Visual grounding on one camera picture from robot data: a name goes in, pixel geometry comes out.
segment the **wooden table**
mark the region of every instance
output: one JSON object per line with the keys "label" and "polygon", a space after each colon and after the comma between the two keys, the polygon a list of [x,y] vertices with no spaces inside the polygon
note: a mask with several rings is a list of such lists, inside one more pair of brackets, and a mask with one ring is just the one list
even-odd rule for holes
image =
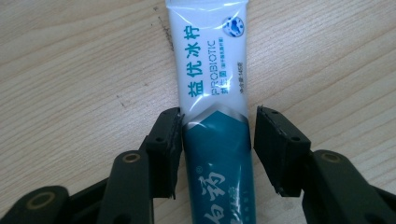
{"label": "wooden table", "polygon": [[[178,105],[164,1],[0,2],[0,215],[30,190],[70,194],[107,177]],[[396,1],[259,1],[248,7],[248,107],[287,116],[396,193]],[[305,223],[254,154],[258,223]],[[156,223],[191,223],[184,157]]]}

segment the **light wood surface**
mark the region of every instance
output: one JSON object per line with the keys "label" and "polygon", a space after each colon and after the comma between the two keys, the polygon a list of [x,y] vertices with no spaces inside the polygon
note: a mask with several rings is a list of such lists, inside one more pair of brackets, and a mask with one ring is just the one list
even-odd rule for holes
{"label": "light wood surface", "polygon": [[[70,194],[138,149],[178,105],[163,0],[0,1],[0,216],[23,194]],[[287,116],[396,193],[396,1],[259,1],[248,6],[248,107]],[[305,223],[301,199],[277,196],[254,154],[258,223]],[[156,223],[191,223],[182,157],[177,199]]]}

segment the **blue logo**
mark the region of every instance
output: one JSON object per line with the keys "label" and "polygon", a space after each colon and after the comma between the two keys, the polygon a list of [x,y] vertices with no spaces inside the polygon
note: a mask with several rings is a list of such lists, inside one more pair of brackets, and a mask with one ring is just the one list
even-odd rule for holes
{"label": "blue logo", "polygon": [[223,23],[223,31],[231,37],[241,36],[245,31],[244,22],[239,17],[229,17]]}

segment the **wood grain surface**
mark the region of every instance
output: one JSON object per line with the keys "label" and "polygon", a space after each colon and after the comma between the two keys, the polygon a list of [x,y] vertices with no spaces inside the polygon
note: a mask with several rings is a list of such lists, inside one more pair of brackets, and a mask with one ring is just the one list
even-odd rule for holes
{"label": "wood grain surface", "polygon": [[[276,109],[396,193],[396,1],[251,0],[247,24],[251,134],[256,106]],[[0,217],[33,189],[104,179],[177,105],[163,0],[1,0]],[[258,223],[305,223],[253,158]],[[191,223],[184,157],[178,178],[156,223]]]}

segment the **toothpaste tube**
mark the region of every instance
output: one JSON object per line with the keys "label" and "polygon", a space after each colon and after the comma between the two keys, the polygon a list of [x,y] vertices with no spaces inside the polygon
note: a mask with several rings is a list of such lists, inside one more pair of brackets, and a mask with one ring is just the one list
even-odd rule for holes
{"label": "toothpaste tube", "polygon": [[246,97],[248,0],[166,0],[194,223],[256,223]]}

